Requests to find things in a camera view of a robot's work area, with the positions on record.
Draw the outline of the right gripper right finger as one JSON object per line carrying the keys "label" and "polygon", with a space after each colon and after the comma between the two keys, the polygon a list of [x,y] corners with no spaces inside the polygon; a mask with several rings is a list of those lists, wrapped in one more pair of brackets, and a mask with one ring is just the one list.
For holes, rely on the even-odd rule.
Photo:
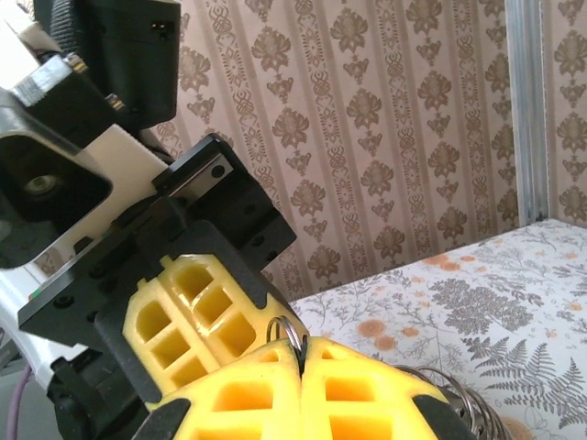
{"label": "right gripper right finger", "polygon": [[322,337],[306,340],[303,439],[472,439],[430,383]]}

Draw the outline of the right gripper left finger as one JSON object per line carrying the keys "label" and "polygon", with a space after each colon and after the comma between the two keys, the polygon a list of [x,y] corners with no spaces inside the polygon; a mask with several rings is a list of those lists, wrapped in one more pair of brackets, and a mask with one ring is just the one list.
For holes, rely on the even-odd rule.
{"label": "right gripper left finger", "polygon": [[166,396],[136,439],[299,439],[301,380],[288,342],[271,342]]}

